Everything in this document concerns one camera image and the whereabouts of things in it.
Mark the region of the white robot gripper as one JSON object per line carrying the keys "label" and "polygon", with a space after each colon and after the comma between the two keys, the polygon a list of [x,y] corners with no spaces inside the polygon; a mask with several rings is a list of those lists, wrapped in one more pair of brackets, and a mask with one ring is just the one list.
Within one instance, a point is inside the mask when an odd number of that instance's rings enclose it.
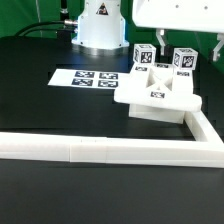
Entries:
{"label": "white robot gripper", "polygon": [[133,0],[132,19],[138,27],[162,28],[156,30],[162,56],[168,44],[164,29],[218,33],[212,61],[220,58],[224,46],[224,0]]}

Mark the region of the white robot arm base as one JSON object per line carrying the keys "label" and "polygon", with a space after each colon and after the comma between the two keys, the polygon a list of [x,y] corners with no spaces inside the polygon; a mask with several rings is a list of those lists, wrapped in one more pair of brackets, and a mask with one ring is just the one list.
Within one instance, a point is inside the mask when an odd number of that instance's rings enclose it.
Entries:
{"label": "white robot arm base", "polygon": [[120,10],[121,0],[85,0],[78,16],[76,49],[91,55],[119,55],[128,52],[126,21]]}

